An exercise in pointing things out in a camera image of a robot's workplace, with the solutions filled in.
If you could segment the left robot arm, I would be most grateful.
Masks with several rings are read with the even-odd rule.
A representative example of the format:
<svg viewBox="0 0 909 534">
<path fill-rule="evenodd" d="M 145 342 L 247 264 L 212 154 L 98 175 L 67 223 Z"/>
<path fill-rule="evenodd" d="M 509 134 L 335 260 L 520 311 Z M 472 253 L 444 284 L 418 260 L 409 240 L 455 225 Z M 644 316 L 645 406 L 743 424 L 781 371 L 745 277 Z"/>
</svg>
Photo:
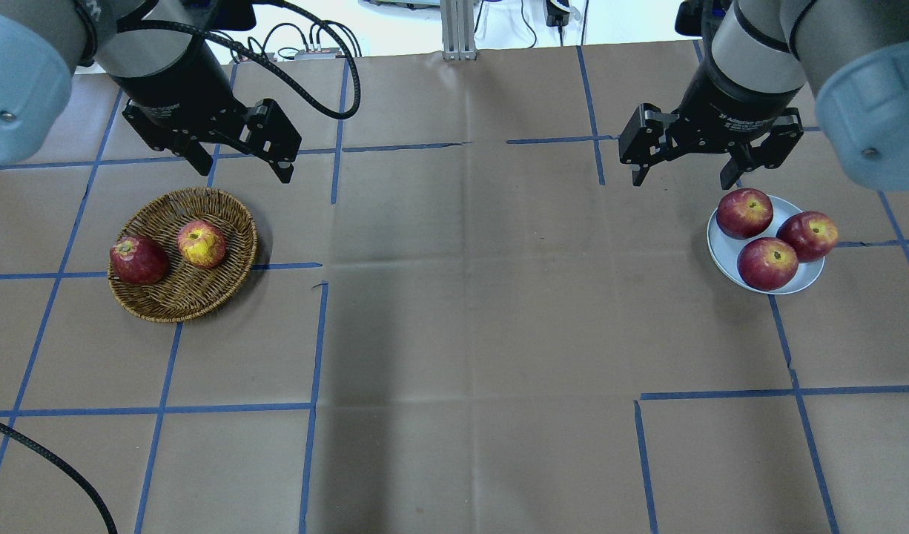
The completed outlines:
<svg viewBox="0 0 909 534">
<path fill-rule="evenodd" d="M 76 68 L 99 65 L 146 145 L 206 175 L 221 143 L 289 183 L 302 142 L 271 99 L 245 105 L 206 33 L 250 30 L 250 1 L 0 1 L 0 165 L 33 156 L 65 110 Z"/>
</svg>

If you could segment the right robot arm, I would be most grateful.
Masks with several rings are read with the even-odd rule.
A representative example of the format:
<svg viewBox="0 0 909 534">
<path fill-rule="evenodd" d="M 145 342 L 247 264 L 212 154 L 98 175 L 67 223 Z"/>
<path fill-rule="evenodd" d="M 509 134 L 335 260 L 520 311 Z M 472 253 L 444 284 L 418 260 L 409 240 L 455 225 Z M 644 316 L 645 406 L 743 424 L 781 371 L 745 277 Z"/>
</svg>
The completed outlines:
<svg viewBox="0 0 909 534">
<path fill-rule="evenodd" d="M 639 105 L 618 137 L 634 185 L 687 154 L 728 154 L 722 188 L 784 162 L 815 117 L 845 175 L 909 191 L 909 1 L 684 1 L 675 30 L 703 41 L 681 104 Z"/>
</svg>

